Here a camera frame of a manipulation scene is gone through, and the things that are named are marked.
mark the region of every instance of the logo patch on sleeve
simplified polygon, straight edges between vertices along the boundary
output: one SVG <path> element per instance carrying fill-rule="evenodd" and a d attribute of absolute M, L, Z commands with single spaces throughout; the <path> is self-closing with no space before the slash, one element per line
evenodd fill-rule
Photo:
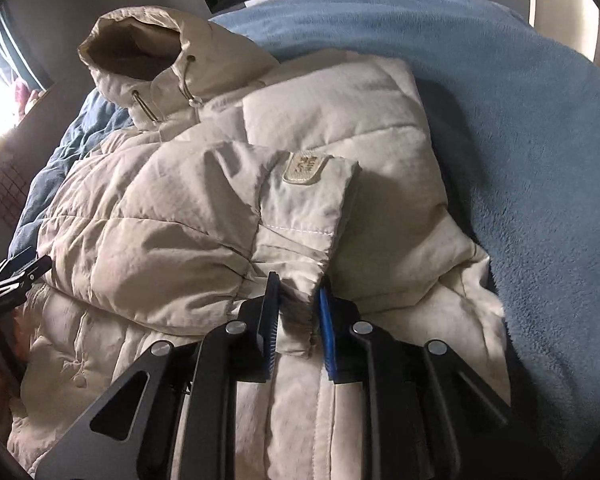
<path fill-rule="evenodd" d="M 286 165 L 283 180 L 289 184 L 313 184 L 320 180 L 320 170 L 329 155 L 311 152 L 294 153 Z"/>

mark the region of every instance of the puffer jacket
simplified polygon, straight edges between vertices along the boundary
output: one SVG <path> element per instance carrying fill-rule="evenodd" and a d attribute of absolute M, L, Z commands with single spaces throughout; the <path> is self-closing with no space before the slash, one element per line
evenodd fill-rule
<path fill-rule="evenodd" d="M 279 63 L 175 10 L 120 9 L 79 49 L 135 127 L 76 162 L 40 228 L 54 267 L 32 333 L 10 451 L 29 471 L 156 340 L 196 341 L 285 289 L 274 375 L 238 388 L 236 477 L 360 478 L 358 384 L 328 380 L 312 314 L 327 273 L 365 319 L 446 340 L 508 399 L 488 257 L 456 226 L 413 75 L 323 50 Z"/>

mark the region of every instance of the blue bedding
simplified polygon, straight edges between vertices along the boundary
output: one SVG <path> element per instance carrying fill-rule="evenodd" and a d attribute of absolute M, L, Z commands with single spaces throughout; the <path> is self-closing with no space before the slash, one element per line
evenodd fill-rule
<path fill-rule="evenodd" d="M 492 256 L 538 430 L 568 469 L 600 432 L 600 70 L 485 0 L 275 0 L 215 21 L 280 60 L 325 48 L 410 63 L 450 209 Z M 114 125 L 86 105 L 32 187 L 12 244 Z"/>

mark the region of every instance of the silver bolt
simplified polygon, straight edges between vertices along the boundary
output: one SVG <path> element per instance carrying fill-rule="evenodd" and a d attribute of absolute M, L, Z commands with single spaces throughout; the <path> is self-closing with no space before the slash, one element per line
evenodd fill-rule
<path fill-rule="evenodd" d="M 151 345 L 151 353 L 156 357 L 163 357 L 171 352 L 171 345 L 166 341 L 158 341 Z"/>
<path fill-rule="evenodd" d="M 357 321 L 353 324 L 353 332 L 355 332 L 356 334 L 371 334 L 373 330 L 373 325 L 371 325 L 371 323 L 367 323 L 366 321 Z"/>
<path fill-rule="evenodd" d="M 243 321 L 230 321 L 224 329 L 228 334 L 238 335 L 247 330 L 247 324 Z"/>
<path fill-rule="evenodd" d="M 448 346 L 446 343 L 444 341 L 438 341 L 437 339 L 431 341 L 427 345 L 427 350 L 429 350 L 429 353 L 432 353 L 433 355 L 444 355 L 446 354 L 447 349 Z"/>

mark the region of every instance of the drawstring cord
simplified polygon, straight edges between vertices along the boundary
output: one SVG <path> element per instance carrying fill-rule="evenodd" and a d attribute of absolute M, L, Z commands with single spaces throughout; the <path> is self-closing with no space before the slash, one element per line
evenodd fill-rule
<path fill-rule="evenodd" d="M 182 95 L 184 95 L 191 108 L 200 108 L 204 104 L 202 97 L 193 95 L 187 87 L 187 70 L 189 70 L 189 65 L 195 62 L 195 60 L 196 56 L 192 56 L 191 54 L 187 56 L 187 62 L 184 65 L 184 73 L 182 74 L 182 87 L 180 88 L 180 92 Z M 142 111 L 146 114 L 154 126 L 160 122 L 151 108 L 149 108 L 149 105 L 144 102 L 142 97 L 140 97 L 140 92 L 138 90 L 133 90 L 131 92 L 131 97 L 136 101 L 136 103 L 138 103 L 139 107 L 142 108 Z"/>

